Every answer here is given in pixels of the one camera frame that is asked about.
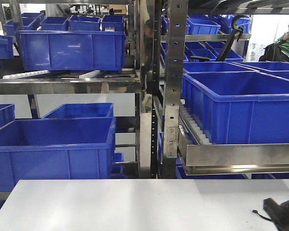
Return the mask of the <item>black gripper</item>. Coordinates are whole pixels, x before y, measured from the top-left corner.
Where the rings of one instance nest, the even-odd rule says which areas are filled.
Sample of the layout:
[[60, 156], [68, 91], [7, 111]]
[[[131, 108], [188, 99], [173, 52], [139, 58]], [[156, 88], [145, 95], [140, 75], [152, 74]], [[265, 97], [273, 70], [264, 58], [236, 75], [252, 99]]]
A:
[[278, 231], [289, 231], [289, 200], [279, 205], [272, 198], [264, 199], [263, 209]]

